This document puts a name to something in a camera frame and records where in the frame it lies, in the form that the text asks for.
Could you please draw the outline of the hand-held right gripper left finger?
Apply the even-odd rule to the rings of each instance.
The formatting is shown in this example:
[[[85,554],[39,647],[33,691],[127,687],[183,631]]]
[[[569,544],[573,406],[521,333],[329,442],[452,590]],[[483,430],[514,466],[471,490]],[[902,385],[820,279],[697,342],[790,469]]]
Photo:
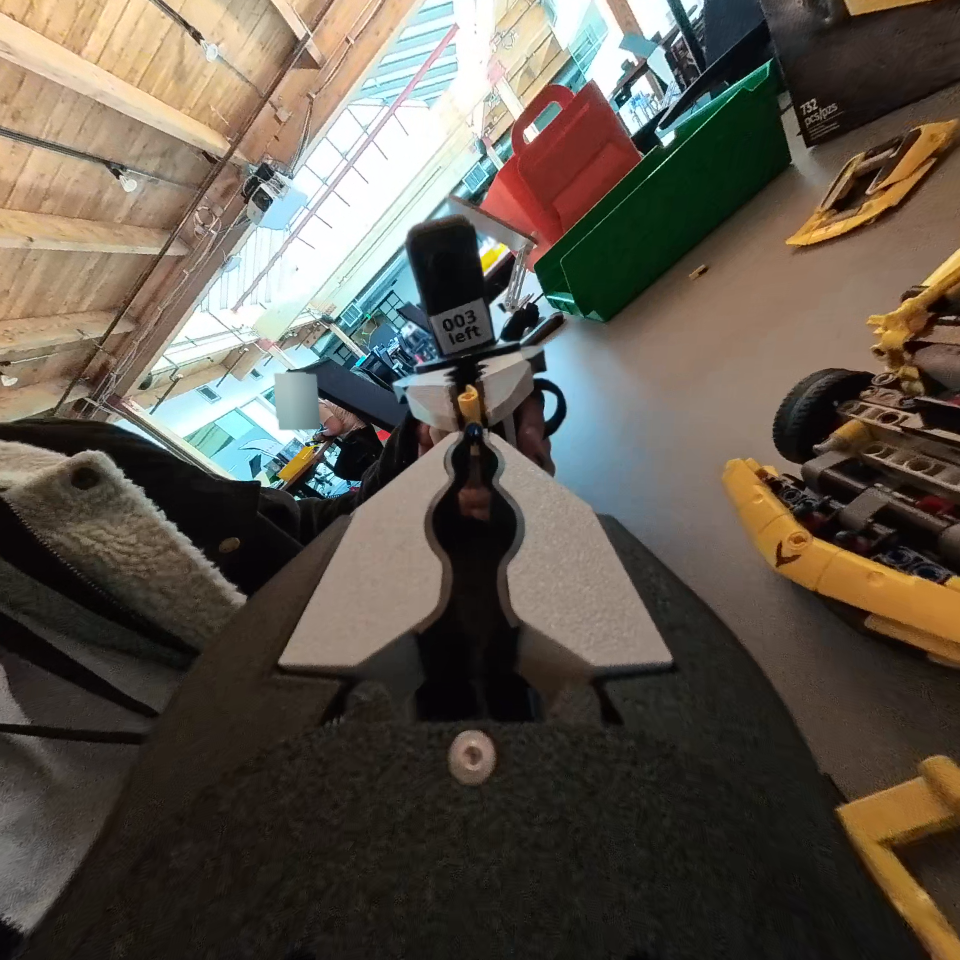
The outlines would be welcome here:
[[[444,437],[354,510],[279,655],[280,675],[376,683],[400,711],[418,709],[419,636],[452,587],[433,517],[453,488],[451,456],[464,438]]]

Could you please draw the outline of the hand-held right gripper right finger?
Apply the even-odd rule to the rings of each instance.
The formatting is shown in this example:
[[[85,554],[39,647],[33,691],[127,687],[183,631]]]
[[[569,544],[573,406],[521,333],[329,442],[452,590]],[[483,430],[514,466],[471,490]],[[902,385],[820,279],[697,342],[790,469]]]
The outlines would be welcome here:
[[[507,671],[549,708],[596,682],[669,671],[674,657],[603,525],[584,501],[485,433],[489,522],[474,570],[506,619]]]

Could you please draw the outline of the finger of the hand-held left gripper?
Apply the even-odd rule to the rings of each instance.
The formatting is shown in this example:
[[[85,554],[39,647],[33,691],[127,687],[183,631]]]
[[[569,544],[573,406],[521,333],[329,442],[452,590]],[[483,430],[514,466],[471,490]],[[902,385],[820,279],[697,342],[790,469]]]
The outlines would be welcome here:
[[[478,361],[478,397],[487,431],[509,419],[533,390],[533,368],[522,351],[487,355]]]
[[[412,416],[446,434],[461,431],[454,366],[423,368],[393,382],[391,390]]]

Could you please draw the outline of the yellow toy brick car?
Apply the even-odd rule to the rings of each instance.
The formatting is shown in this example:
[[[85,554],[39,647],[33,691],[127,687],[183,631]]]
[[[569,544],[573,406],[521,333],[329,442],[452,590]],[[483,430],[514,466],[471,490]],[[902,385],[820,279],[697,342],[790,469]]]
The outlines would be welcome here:
[[[726,463],[739,521],[778,574],[868,633],[959,664],[959,253],[868,318],[870,372],[816,370],[772,439],[798,475]]]

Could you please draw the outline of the pile of small bricks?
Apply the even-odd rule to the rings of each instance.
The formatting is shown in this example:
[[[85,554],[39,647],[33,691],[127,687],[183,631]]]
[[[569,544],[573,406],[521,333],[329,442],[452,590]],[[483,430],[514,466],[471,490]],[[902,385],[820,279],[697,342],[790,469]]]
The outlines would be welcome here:
[[[957,959],[958,934],[896,849],[958,831],[958,764],[930,756],[919,763],[918,776],[842,804],[836,813],[871,878],[929,957]]]

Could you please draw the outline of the person's left hand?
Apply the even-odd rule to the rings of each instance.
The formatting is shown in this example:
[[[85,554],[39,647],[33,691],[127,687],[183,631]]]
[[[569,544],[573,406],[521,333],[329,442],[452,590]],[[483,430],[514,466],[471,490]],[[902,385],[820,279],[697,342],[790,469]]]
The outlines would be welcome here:
[[[516,449],[549,475],[556,473],[552,459],[550,438],[546,436],[545,399],[534,390],[513,413]],[[417,455],[423,457],[447,432],[414,420]],[[460,515],[477,522],[488,522],[491,514],[492,493],[482,479],[479,462],[474,459],[467,480],[458,491]]]

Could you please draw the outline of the black elongated object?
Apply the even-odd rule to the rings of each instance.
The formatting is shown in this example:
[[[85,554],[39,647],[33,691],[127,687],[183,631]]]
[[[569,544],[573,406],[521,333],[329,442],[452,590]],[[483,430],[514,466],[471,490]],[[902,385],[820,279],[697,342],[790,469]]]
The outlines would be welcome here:
[[[542,317],[539,306],[528,302],[510,314],[504,322],[498,337],[502,345],[534,346],[548,340],[561,330],[567,322],[566,315],[556,311]]]

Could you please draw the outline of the red ceiling pipe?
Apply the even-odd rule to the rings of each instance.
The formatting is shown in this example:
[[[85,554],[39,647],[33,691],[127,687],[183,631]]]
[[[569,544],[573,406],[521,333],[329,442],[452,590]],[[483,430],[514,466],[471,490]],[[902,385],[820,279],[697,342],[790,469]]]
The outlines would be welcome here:
[[[372,174],[362,160],[386,161],[390,137],[407,136],[414,110],[427,110],[458,72],[452,2],[425,2],[370,69],[358,91],[306,152],[294,177],[304,194],[278,229],[259,225],[229,258],[209,292],[212,309],[268,306],[294,292],[304,263],[327,262],[327,236],[360,219],[371,199]]]

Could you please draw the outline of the red paper bag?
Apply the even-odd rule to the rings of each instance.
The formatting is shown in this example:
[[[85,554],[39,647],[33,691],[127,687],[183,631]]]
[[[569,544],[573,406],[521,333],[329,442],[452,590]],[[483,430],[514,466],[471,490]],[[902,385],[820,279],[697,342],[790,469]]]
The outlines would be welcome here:
[[[642,160],[594,81],[578,92],[546,85],[513,123],[510,144],[481,210],[534,240],[529,270]]]

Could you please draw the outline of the ceiling speaker box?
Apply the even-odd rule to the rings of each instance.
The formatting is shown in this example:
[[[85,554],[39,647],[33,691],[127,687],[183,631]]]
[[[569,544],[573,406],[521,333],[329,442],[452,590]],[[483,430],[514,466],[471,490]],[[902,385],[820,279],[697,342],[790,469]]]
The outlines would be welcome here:
[[[251,166],[241,189],[248,221],[271,229],[271,224],[279,222],[292,186],[292,180],[270,162]]]

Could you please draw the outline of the green plastic bin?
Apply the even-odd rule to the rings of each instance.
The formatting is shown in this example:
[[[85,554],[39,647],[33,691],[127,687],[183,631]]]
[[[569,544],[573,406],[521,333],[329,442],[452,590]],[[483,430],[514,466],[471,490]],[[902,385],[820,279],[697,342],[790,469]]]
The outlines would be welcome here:
[[[791,162],[773,59],[683,120],[534,267],[546,301],[608,322]]]

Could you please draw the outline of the black fleece-lined jacket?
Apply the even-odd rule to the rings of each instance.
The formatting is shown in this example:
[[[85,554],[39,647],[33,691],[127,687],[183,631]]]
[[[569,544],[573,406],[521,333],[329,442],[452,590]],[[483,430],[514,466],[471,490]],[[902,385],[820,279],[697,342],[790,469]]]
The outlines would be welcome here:
[[[118,426],[2,422],[2,649],[89,691],[58,644],[193,663],[306,545],[224,479]]]

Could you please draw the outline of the yellow car roof assembly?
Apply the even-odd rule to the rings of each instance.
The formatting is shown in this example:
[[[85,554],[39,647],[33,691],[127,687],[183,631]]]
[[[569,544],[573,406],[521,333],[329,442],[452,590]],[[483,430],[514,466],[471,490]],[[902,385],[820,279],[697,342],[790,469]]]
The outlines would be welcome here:
[[[894,210],[953,149],[958,129],[958,119],[924,123],[855,153],[786,245],[833,241]]]

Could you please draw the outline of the white shirt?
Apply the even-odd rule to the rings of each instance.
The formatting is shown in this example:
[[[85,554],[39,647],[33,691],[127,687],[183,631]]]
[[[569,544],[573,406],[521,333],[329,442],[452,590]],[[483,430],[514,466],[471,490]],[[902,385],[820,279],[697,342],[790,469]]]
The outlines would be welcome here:
[[[73,662],[162,713],[191,655],[58,643]],[[2,724],[73,734],[146,734],[152,721],[2,649]],[[2,733],[2,938],[25,939],[101,833],[140,744]]]

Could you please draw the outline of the toy car packaging box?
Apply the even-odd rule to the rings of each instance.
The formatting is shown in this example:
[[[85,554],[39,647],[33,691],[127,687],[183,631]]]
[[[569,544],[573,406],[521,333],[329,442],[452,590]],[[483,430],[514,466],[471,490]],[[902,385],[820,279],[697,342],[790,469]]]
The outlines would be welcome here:
[[[761,1],[807,147],[958,83],[957,1]]]

